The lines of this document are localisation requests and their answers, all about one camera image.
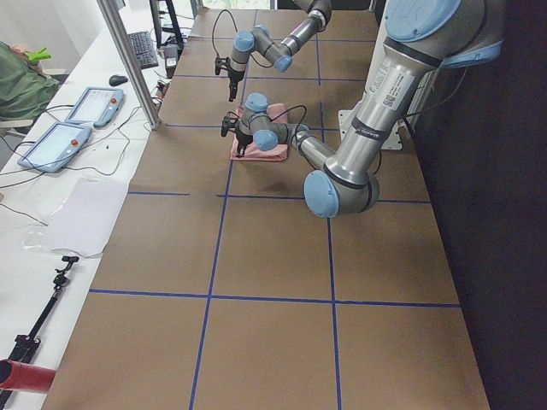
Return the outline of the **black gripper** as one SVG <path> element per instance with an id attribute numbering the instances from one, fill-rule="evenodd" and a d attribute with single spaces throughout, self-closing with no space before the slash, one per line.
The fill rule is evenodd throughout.
<path id="1" fill-rule="evenodd" d="M 219 76 L 221 71 L 226 71 L 229 78 L 229 102 L 233 102 L 238 94 L 238 83 L 244 78 L 244 64 L 239 63 L 230 57 L 215 58 L 215 75 Z"/>
<path id="2" fill-rule="evenodd" d="M 253 142 L 253 137 L 241 129 L 241 119 L 233 111 L 228 111 L 221 122 L 221 136 L 224 138 L 229 132 L 234 132 L 238 141 L 237 158 L 244 157 L 248 145 Z"/>

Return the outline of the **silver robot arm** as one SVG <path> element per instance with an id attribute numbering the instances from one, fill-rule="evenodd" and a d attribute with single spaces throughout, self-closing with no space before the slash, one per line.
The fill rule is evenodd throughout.
<path id="1" fill-rule="evenodd" d="M 294 55 L 317 33 L 324 32 L 332 17 L 331 1 L 294 1 L 307 17 L 280 43 L 275 43 L 264 25 L 250 30 L 236 30 L 230 56 L 220 57 L 216 52 L 215 75 L 222 70 L 229 78 L 229 102 L 238 94 L 238 84 L 244 79 L 250 58 L 254 53 L 262 56 L 279 72 L 285 72 Z"/>
<path id="2" fill-rule="evenodd" d="M 379 183 L 368 171 L 396 122 L 405 117 L 426 73 L 496 59 L 503 45 L 503 1 L 391 1 L 385 8 L 384 58 L 370 89 L 355 106 L 341 144 L 332 149 L 308 127 L 278 124 L 268 100 L 249 95 L 240 116 L 227 114 L 223 132 L 234 132 L 237 154 L 248 145 L 267 151 L 289 144 L 312 167 L 303 193 L 322 218 L 357 214 L 378 199 Z"/>

